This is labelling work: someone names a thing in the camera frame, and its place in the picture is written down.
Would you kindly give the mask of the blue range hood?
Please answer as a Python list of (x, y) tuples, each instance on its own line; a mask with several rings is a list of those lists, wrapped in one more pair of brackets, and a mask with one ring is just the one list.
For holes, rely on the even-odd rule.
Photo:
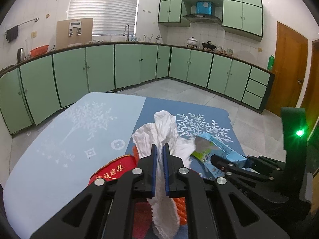
[(182, 4), (187, 21), (222, 25), (223, 0), (183, 0)]

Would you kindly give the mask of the steel electric kettle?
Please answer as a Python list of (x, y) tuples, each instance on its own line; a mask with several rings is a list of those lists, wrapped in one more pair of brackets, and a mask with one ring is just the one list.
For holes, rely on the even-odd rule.
[(24, 48), (19, 48), (17, 50), (17, 64), (26, 60), (25, 50)]

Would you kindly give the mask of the green upper kitchen cabinets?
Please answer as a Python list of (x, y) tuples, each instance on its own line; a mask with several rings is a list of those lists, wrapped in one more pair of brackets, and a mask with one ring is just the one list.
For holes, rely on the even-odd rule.
[(218, 24), (224, 31), (260, 42), (263, 38), (262, 0), (160, 0), (158, 23), (189, 26)]

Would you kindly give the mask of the green bottle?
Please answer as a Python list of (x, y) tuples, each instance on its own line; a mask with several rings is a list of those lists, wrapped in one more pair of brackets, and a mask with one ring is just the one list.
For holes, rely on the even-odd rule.
[(271, 71), (274, 65), (274, 55), (271, 55), (268, 60), (267, 70)]

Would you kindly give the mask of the green lower kitchen cabinets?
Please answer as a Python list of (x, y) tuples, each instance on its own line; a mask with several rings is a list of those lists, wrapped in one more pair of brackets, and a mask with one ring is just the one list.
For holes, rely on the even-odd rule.
[(110, 92), (164, 78), (263, 112), (275, 76), (208, 50), (147, 43), (82, 45), (2, 69), (1, 115), (9, 133), (15, 134), (90, 92)]

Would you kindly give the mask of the green kitchen cabinets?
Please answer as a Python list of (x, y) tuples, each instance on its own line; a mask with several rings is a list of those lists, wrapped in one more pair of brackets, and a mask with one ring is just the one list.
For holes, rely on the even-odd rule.
[(218, 24), (224, 31), (260, 42), (263, 38), (262, 0), (160, 0), (158, 23), (189, 26)]
[(263, 112), (275, 76), (208, 50), (147, 43), (82, 45), (2, 69), (1, 115), (9, 133), (15, 134), (90, 92), (110, 92), (164, 78)]

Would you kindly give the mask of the dark red sponge piece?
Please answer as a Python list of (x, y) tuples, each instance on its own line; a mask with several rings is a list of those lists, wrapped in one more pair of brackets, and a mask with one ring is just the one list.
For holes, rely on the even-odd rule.
[(135, 203), (132, 238), (145, 238), (152, 224), (152, 210), (148, 202)]

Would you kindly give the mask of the light blue tissue box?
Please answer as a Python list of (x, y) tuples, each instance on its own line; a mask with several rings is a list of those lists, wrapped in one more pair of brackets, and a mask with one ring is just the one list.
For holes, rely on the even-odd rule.
[(223, 172), (211, 163), (212, 156), (221, 157), (223, 160), (230, 161), (231, 164), (243, 168), (247, 158), (234, 151), (228, 145), (219, 141), (209, 133), (202, 133), (196, 136), (195, 151), (192, 157), (196, 158), (202, 164), (202, 170), (195, 168), (202, 178), (214, 180), (219, 176), (224, 176)]

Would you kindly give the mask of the blue tree-print tablecloth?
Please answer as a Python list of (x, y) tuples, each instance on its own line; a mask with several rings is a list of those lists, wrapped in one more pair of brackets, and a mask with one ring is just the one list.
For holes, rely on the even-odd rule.
[(108, 162), (132, 153), (132, 134), (154, 121), (156, 112), (174, 115), (178, 135), (192, 140), (209, 133), (239, 155), (243, 150), (228, 113), (219, 108), (115, 93), (89, 93), (40, 132), (15, 164), (4, 187), (9, 224), (20, 238), (79, 194)]

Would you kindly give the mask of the red paper cup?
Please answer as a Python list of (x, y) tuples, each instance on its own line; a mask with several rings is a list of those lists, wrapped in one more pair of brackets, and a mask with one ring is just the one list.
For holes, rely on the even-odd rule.
[(101, 167), (91, 175), (88, 185), (96, 179), (104, 179), (106, 182), (119, 179), (127, 171), (137, 167), (138, 161), (132, 155), (123, 155)]

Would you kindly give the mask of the chrome kitchen faucet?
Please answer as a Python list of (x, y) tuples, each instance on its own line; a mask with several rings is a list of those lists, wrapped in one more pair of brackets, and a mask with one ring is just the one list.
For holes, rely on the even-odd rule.
[(129, 26), (129, 24), (125, 25), (123, 37), (126, 37), (126, 42), (130, 41), (130, 26)]

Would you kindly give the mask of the black wok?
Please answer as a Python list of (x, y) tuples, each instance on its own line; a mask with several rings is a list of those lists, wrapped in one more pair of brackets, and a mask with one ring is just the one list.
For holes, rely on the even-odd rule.
[(202, 43), (203, 50), (214, 51), (216, 46), (212, 44), (210, 41)]

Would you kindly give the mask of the white plastic bag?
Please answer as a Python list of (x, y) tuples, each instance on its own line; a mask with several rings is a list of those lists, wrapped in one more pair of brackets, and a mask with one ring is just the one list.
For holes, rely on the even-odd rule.
[(138, 128), (132, 135), (132, 140), (140, 158), (150, 155), (153, 144), (157, 147), (155, 196), (148, 202), (151, 205), (155, 235), (158, 238), (174, 238), (180, 227), (180, 217), (176, 203), (166, 196), (162, 149), (168, 144), (170, 154), (181, 158), (183, 165), (189, 168), (195, 142), (179, 136), (176, 117), (165, 110), (154, 114), (154, 122)]

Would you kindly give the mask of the white window blind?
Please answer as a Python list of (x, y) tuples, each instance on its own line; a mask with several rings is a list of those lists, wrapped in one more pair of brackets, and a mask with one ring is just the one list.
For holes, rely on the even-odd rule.
[(138, 0), (70, 0), (67, 19), (92, 18), (93, 35), (135, 33)]

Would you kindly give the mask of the dark hanging towel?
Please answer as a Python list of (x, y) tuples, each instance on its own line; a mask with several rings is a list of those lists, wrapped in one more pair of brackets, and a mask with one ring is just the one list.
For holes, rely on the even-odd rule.
[(8, 41), (8, 43), (13, 42), (14, 40), (17, 39), (18, 37), (18, 27), (19, 25), (16, 25), (14, 27), (12, 27), (11, 29), (7, 30), (6, 32), (6, 40)]

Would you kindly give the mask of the white cooking pot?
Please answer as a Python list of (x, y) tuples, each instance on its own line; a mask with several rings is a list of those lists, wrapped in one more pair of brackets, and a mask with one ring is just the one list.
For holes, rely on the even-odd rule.
[(187, 47), (197, 48), (197, 43), (198, 41), (194, 37), (187, 39)]

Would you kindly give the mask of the brown water purifier box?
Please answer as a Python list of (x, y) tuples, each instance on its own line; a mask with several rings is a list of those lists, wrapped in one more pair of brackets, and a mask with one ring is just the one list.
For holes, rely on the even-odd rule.
[(93, 38), (93, 18), (58, 21), (56, 49), (88, 44)]

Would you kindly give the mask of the red plastic mesh bag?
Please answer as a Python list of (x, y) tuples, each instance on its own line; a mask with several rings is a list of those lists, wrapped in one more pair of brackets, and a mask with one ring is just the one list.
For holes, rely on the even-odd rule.
[[(132, 152), (133, 156), (135, 158), (136, 163), (139, 162), (140, 156), (138, 154), (138, 150), (136, 146), (132, 147)], [(186, 205), (185, 205), (185, 198), (180, 197), (180, 198), (173, 198), (175, 201), (175, 205), (177, 208), (177, 213), (179, 216), (179, 223), (180, 225), (186, 225), (187, 224), (187, 210), (186, 210)]]

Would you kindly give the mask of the red plastic basin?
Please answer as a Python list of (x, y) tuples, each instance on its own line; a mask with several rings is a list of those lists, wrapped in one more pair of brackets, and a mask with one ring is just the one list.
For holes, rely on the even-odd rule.
[(48, 52), (48, 48), (49, 48), (49, 45), (43, 45), (43, 46), (34, 48), (30, 51), (30, 55), (31, 57), (34, 58), (34, 57), (46, 54)]

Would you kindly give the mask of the wooden door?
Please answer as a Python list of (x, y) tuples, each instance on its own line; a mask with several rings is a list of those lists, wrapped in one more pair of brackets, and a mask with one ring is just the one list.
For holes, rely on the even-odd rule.
[(311, 68), (307, 89), (302, 101), (308, 123), (318, 118), (318, 40), (312, 42)]
[(295, 107), (302, 90), (308, 58), (308, 40), (277, 22), (277, 40), (272, 72), (275, 74), (266, 109), (280, 116), (282, 107)]

